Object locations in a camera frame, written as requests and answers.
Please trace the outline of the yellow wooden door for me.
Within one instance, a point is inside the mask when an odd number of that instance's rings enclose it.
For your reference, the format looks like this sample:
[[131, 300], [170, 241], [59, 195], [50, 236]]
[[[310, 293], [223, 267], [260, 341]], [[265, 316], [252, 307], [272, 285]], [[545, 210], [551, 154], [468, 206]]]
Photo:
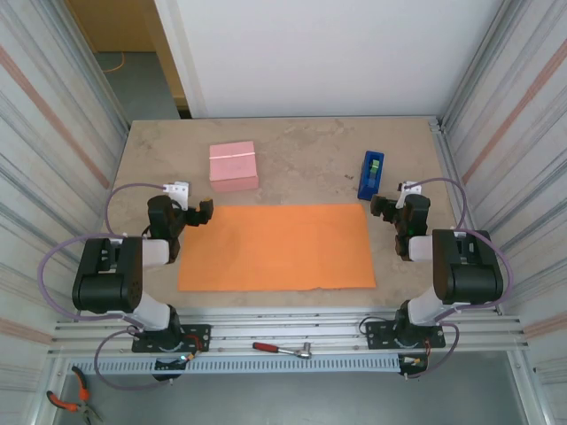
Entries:
[[145, 25], [151, 42], [157, 54], [162, 72], [175, 101], [175, 105], [182, 110], [189, 110], [189, 105], [183, 91], [178, 72], [175, 67], [173, 55], [169, 48], [167, 38], [159, 18], [154, 0], [144, 0], [143, 14]]

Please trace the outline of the aluminium side rail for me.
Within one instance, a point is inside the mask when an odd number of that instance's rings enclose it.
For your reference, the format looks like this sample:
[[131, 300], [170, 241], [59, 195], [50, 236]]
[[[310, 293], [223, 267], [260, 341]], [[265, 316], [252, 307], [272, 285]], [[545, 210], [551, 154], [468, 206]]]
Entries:
[[[457, 229], [460, 230], [470, 230], [472, 231], [472, 225], [474, 224], [472, 217], [470, 216], [469, 211], [469, 203], [468, 198], [466, 195], [464, 183], [460, 178], [456, 166], [454, 164], [453, 156], [449, 150], [447, 138], [442, 131], [441, 125], [439, 121], [435, 118], [429, 119], [430, 131], [432, 133], [433, 141], [435, 143], [435, 149], [438, 154], [439, 164], [442, 169], [442, 175], [444, 178], [448, 179], [449, 183], [453, 185], [453, 189], [447, 189], [447, 193], [449, 194], [450, 203], [453, 208], [453, 213], [455, 216], [455, 220], [457, 222]], [[500, 255], [499, 249], [497, 248], [494, 251], [494, 246], [492, 241], [489, 240], [488, 237], [484, 237], [484, 239], [480, 240], [480, 243], [485, 246], [491, 254], [493, 254], [496, 259], [496, 271], [501, 273], [501, 268], [499, 264]], [[498, 309], [496, 307], [501, 302], [500, 299], [485, 303], [482, 305], [466, 305], [461, 310], [474, 310], [474, 309]], [[455, 307], [455, 313], [459, 310], [459, 307]]]

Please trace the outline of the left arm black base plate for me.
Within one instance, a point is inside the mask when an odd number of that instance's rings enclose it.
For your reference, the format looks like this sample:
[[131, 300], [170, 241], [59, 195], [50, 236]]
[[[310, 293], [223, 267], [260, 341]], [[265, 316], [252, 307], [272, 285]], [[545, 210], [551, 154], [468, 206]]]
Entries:
[[211, 329], [211, 326], [206, 324], [183, 324], [180, 328], [144, 331], [135, 337], [131, 351], [134, 353], [208, 352]]

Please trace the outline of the aluminium mounting rails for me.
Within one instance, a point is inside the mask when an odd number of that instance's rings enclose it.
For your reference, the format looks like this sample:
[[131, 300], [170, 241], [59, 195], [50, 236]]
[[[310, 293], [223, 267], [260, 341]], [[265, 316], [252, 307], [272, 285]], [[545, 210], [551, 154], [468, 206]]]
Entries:
[[[371, 307], [235, 307], [186, 308], [179, 312], [185, 324], [208, 324], [212, 328], [209, 355], [255, 355], [252, 343], [272, 343], [298, 348], [305, 342], [314, 354], [366, 352], [359, 324], [371, 316], [391, 319], [392, 309]], [[460, 352], [506, 352], [528, 347], [520, 320], [495, 310], [472, 310], [450, 316], [457, 330], [444, 328], [448, 344], [457, 340]], [[112, 335], [102, 353], [126, 356], [130, 336], [120, 335], [119, 321], [59, 322], [48, 350], [51, 357], [91, 357], [100, 342]]]

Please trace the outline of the blue tape dispenser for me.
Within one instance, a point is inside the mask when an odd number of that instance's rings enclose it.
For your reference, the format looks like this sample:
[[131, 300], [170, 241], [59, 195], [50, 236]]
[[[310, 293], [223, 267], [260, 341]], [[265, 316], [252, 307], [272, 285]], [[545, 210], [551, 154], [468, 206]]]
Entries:
[[[369, 177], [369, 163], [373, 159], [379, 159], [381, 166], [375, 178]], [[384, 153], [378, 151], [366, 151], [361, 165], [360, 181], [357, 197], [361, 200], [370, 201], [372, 196], [379, 191], [382, 171], [384, 165]]]

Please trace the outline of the red handled ratchet wrench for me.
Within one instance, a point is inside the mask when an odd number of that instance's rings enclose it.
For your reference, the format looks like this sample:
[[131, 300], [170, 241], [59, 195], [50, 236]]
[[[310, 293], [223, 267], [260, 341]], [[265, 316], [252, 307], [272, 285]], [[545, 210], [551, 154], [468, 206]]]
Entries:
[[311, 344], [310, 343], [304, 343], [303, 347], [301, 349], [298, 349], [298, 350], [288, 350], [288, 349], [284, 349], [284, 348], [277, 346], [277, 345], [260, 343], [260, 342], [254, 342], [252, 344], [252, 348], [254, 350], [257, 350], [257, 351], [260, 351], [260, 352], [269, 352], [269, 353], [279, 353], [279, 354], [291, 355], [291, 356], [299, 358], [299, 359], [311, 359], [312, 358]]

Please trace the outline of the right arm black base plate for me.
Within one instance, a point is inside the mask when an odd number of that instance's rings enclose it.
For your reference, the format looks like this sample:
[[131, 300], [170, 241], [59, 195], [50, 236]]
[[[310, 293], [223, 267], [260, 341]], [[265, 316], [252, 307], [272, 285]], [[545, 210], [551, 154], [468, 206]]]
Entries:
[[374, 321], [365, 324], [370, 350], [416, 350], [444, 348], [446, 339], [441, 327], [401, 325], [395, 321]]

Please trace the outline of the orange handled pliers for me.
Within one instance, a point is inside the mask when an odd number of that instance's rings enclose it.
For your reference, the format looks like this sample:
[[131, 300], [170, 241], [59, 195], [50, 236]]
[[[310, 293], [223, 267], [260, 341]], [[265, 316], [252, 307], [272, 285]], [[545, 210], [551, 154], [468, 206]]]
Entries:
[[78, 379], [79, 391], [78, 397], [79, 401], [66, 402], [58, 398], [51, 390], [46, 392], [46, 397], [50, 403], [58, 409], [62, 409], [71, 413], [79, 413], [85, 423], [85, 425], [94, 425], [93, 420], [103, 423], [104, 420], [96, 412], [96, 410], [89, 404], [90, 392], [88, 381], [86, 375], [76, 366], [71, 368], [72, 372]]

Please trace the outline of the orange wrapping paper sheet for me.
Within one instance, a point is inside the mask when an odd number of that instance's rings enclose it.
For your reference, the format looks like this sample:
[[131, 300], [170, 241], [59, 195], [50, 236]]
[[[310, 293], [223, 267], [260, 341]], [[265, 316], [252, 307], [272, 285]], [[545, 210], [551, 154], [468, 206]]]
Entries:
[[188, 227], [180, 291], [306, 291], [375, 287], [359, 204], [218, 206]]

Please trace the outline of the pink gift box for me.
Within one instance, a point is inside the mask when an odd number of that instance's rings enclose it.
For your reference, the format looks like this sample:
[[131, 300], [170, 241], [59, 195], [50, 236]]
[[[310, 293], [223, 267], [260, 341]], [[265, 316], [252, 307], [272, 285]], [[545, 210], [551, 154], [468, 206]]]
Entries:
[[211, 145], [209, 181], [215, 192], [257, 189], [259, 176], [253, 141]]

